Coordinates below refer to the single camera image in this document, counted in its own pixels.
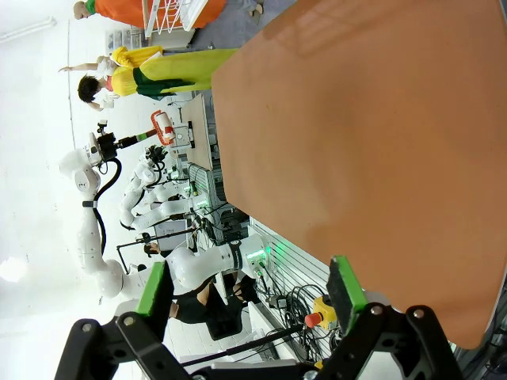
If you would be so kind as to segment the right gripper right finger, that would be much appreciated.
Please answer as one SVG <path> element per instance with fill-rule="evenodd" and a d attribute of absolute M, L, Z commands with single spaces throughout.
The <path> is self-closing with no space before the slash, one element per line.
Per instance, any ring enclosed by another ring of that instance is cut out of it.
<path fill-rule="evenodd" d="M 375 352 L 391 355 L 404 379 L 462 379 L 433 309 L 368 301 L 345 256 L 334 256 L 326 284 L 343 337 L 317 379 L 358 379 Z"/>

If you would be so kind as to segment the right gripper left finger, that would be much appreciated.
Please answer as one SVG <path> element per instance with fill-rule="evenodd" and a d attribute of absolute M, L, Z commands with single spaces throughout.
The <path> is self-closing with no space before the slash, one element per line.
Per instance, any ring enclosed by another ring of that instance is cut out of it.
<path fill-rule="evenodd" d="M 56 379 L 112 379 L 122 363 L 135 362 L 149 379 L 192 376 L 162 343 L 174 286 L 166 262 L 154 265 L 135 310 L 102 325 L 76 321 L 69 332 Z"/>

